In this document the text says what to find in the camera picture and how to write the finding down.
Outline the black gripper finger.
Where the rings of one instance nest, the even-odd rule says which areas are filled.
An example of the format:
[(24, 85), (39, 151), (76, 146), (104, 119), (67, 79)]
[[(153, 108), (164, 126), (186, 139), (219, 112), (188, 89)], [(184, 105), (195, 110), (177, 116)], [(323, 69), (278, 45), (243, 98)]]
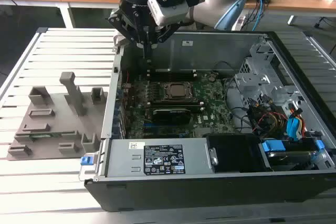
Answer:
[(147, 34), (146, 58), (152, 58), (152, 50), (157, 47), (157, 44), (168, 40), (179, 28), (180, 23), (164, 26), (159, 30), (156, 27), (150, 26)]
[(144, 27), (139, 20), (139, 13), (135, 11), (133, 14), (134, 23), (122, 13), (121, 10), (112, 11), (108, 22), (130, 43), (142, 49), (143, 58), (148, 56), (148, 39)]

